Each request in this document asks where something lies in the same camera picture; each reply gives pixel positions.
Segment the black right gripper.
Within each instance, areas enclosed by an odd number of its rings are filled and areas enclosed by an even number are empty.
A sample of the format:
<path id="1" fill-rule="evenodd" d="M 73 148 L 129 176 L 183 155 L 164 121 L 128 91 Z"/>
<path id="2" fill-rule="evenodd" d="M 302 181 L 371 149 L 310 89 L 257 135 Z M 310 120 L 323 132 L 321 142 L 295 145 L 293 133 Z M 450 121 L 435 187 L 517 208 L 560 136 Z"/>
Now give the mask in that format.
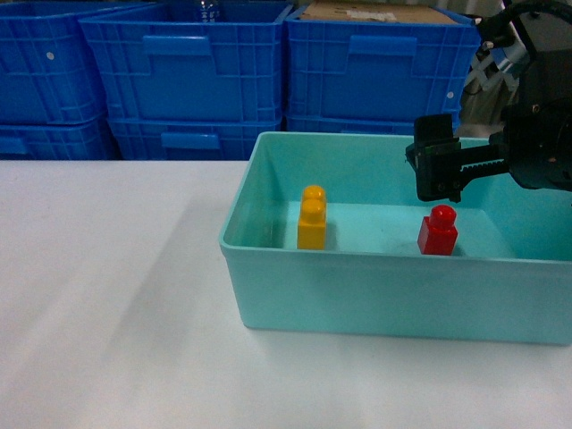
<path id="1" fill-rule="evenodd" d="M 470 181 L 508 171 L 525 189 L 571 190 L 571 25 L 548 13 L 520 22 L 530 63 L 507 114 L 509 163 L 496 146 L 462 147 L 451 114 L 419 117 L 406 158 L 421 201 L 460 202 Z"/>

